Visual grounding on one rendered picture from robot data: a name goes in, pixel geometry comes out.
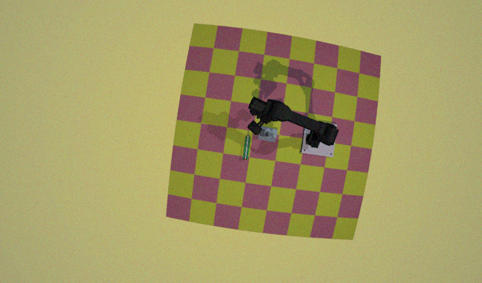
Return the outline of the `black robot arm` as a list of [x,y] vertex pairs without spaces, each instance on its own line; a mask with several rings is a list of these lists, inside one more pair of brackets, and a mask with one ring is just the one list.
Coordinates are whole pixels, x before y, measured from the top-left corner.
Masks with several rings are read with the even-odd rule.
[[311,147],[318,148],[319,143],[322,142],[327,146],[334,145],[339,129],[333,124],[316,121],[305,117],[301,114],[291,111],[289,106],[283,102],[270,100],[267,102],[253,97],[249,104],[250,113],[259,119],[263,116],[265,119],[271,121],[289,121],[301,127],[311,130],[307,134],[306,144]]

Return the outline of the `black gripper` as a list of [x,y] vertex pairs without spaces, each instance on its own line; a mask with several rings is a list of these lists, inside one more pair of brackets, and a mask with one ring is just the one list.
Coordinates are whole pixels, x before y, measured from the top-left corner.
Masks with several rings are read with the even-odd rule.
[[[262,123],[261,123],[262,122]],[[268,124],[270,123],[271,120],[265,119],[263,116],[260,117],[260,121],[256,123],[256,121],[252,121],[247,127],[255,134],[257,135],[261,130],[261,126],[265,123]]]

